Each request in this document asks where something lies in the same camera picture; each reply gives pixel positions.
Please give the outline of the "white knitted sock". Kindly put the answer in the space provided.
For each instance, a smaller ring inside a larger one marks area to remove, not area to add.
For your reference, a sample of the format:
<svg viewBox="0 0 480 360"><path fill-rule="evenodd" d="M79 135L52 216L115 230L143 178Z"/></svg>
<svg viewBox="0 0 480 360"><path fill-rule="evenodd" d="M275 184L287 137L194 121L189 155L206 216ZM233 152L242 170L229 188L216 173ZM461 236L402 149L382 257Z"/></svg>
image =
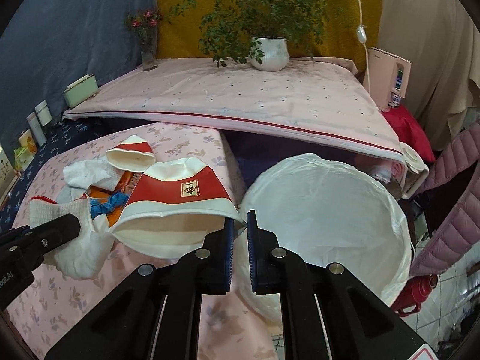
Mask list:
<svg viewBox="0 0 480 360"><path fill-rule="evenodd" d="M36 196L28 204L31 228L37 228L67 214L72 214L79 220L79 235L49 252L45 257L45 264L56 267L64 275L77 281L95 278L114 244L107 216L100 214L92 218L90 198L86 195L64 204Z"/></svg>

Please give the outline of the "blue wrapper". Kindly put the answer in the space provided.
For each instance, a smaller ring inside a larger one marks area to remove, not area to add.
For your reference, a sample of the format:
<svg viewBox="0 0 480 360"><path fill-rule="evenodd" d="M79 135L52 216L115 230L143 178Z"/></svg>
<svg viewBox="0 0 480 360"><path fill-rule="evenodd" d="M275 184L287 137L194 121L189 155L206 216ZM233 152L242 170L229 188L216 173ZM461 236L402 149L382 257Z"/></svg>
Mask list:
<svg viewBox="0 0 480 360"><path fill-rule="evenodd" d="M91 218L95 219L100 215L110 215L121 211L127 204L128 199L128 194L122 192L114 193L109 197L92 197L89 200Z"/></svg>

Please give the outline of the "white tissue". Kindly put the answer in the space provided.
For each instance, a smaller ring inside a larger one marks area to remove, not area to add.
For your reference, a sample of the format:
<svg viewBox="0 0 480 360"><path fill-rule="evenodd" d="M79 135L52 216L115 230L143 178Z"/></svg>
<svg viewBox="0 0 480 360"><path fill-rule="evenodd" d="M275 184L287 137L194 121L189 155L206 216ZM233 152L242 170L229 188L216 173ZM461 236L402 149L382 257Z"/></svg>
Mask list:
<svg viewBox="0 0 480 360"><path fill-rule="evenodd" d="M94 186L112 192L125 172L112 166L105 156L75 162L64 168L65 184L88 190Z"/></svg>

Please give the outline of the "large red white paper cup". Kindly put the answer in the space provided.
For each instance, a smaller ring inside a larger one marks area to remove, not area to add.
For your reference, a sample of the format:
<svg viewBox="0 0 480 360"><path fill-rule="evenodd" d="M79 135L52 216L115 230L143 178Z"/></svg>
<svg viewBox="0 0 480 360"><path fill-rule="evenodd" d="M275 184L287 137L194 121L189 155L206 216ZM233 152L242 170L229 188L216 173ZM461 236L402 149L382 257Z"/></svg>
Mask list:
<svg viewBox="0 0 480 360"><path fill-rule="evenodd" d="M140 254L174 259L199 248L226 219L236 229L244 225L213 169L198 158L180 158L141 175L111 233Z"/></svg>

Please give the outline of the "orange plastic bag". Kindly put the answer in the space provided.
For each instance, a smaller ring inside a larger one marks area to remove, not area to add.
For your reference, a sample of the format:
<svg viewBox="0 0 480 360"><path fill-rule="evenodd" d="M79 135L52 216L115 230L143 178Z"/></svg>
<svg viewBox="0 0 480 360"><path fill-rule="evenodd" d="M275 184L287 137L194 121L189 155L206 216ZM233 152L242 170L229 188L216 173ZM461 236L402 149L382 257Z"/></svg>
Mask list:
<svg viewBox="0 0 480 360"><path fill-rule="evenodd" d="M92 219L106 215L109 226L112 227L119 220L141 175L141 173L125 172L113 192L92 186L88 192Z"/></svg>

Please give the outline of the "white framed card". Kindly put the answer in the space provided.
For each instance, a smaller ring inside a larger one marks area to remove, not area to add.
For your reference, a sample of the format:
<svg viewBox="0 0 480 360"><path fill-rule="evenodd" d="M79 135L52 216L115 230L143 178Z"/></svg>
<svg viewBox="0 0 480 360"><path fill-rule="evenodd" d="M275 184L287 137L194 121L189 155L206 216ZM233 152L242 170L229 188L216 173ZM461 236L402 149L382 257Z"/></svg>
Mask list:
<svg viewBox="0 0 480 360"><path fill-rule="evenodd" d="M18 172L11 165L5 150L0 146L0 195L1 204L7 198L19 178Z"/></svg>

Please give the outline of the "pink floral table cloth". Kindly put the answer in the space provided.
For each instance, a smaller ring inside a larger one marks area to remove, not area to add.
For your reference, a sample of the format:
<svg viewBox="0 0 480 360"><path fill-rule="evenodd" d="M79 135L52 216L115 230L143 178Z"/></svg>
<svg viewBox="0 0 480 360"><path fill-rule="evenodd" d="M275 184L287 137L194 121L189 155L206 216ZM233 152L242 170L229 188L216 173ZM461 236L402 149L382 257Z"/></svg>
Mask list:
<svg viewBox="0 0 480 360"><path fill-rule="evenodd" d="M197 157L208 164L235 202L244 183L227 141L215 129L177 124L146 124L99 137L83 125L62 127L35 155L20 180L19 199L1 214L1 229L29 223L29 200L37 195L57 199L64 188L63 169L76 161L100 158L131 135L144 138L161 162ZM43 359L76 323L137 266L157 267L168 261L150 258L116 244L93 280L74 280L47 265L33 273L35 281L7 311L27 346ZM236 288L225 296L205 297L199 335L200 359L276 359L271 333L264 321L244 304Z"/></svg>

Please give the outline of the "small orange box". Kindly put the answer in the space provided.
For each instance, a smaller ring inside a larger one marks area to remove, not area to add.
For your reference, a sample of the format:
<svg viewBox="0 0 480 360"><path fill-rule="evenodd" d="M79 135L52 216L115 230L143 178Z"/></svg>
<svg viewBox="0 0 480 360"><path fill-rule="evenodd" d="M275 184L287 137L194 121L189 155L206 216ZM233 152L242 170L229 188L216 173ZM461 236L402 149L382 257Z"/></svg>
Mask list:
<svg viewBox="0 0 480 360"><path fill-rule="evenodd" d="M38 152L37 144L30 129L23 131L18 141L20 146L26 148L31 155L35 155L35 153Z"/></svg>

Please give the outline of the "white cosmetic bottle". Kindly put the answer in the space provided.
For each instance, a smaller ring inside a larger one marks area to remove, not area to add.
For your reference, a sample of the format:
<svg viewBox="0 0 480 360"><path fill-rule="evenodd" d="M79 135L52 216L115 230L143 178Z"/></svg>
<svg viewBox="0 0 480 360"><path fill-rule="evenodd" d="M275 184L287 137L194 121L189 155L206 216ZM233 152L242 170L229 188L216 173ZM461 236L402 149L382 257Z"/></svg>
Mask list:
<svg viewBox="0 0 480 360"><path fill-rule="evenodd" d="M38 105L36 105L34 110L37 114L37 118L42 127L46 127L53 120L52 115L50 113L50 108L46 100L43 100Z"/></svg>

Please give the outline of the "small red white paper cup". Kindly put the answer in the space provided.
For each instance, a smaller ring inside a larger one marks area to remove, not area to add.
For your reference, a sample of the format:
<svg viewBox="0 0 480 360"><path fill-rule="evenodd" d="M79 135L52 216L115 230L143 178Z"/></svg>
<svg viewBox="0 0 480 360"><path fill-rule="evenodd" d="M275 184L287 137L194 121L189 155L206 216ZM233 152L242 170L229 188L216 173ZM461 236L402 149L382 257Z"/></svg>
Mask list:
<svg viewBox="0 0 480 360"><path fill-rule="evenodd" d="M156 163L150 144L137 135L131 135L106 152L106 160L117 169L143 173Z"/></svg>

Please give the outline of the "white tape roll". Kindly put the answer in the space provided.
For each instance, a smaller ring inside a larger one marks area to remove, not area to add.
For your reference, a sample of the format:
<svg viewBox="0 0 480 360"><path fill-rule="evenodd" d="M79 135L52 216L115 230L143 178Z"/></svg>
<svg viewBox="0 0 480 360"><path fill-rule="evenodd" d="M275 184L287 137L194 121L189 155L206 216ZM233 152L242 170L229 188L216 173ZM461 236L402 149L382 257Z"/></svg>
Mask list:
<svg viewBox="0 0 480 360"><path fill-rule="evenodd" d="M415 174L421 174L429 170L428 166L422 160L422 157L410 145L400 142L400 149L403 160L407 164L408 170Z"/></svg>

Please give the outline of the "red cloth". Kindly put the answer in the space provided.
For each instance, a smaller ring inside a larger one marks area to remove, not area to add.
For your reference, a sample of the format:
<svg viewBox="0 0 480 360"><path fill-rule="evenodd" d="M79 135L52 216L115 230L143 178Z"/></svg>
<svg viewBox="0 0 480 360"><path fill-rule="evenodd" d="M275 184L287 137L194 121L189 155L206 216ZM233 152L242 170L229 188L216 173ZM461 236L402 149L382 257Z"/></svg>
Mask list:
<svg viewBox="0 0 480 360"><path fill-rule="evenodd" d="M435 162L436 158L427 135L405 106L392 107L389 111L383 111L382 115L391 125L400 142L416 150L425 163Z"/></svg>

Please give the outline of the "pink water dispenser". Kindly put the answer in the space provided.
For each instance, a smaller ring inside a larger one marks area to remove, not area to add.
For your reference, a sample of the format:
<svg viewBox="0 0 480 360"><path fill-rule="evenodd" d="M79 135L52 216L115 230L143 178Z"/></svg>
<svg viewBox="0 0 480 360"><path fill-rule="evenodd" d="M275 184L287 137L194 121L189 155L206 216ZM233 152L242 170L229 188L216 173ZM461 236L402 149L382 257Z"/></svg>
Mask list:
<svg viewBox="0 0 480 360"><path fill-rule="evenodd" d="M363 86L381 111L398 107L405 98L411 62L382 49L368 49Z"/></svg>

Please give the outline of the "glass vase with red flowers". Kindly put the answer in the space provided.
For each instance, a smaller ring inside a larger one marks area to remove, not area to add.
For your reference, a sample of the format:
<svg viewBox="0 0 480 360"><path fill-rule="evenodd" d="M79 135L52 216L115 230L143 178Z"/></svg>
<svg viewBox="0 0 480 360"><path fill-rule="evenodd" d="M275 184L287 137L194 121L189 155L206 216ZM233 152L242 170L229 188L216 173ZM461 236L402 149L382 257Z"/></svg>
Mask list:
<svg viewBox="0 0 480 360"><path fill-rule="evenodd" d="M125 19L126 26L137 37L142 57L144 72L157 68L156 50L158 42L158 27L163 15L158 9L142 10L135 15L128 15Z"/></svg>

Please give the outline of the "beige curtain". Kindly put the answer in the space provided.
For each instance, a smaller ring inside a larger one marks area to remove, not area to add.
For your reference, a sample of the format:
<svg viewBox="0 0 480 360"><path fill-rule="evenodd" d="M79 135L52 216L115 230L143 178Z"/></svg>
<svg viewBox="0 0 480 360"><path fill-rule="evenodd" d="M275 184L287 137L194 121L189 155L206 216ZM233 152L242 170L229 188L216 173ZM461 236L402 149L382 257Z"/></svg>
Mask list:
<svg viewBox="0 0 480 360"><path fill-rule="evenodd" d="M459 0L383 0L377 45L411 62L403 104L442 150L479 106L479 30Z"/></svg>

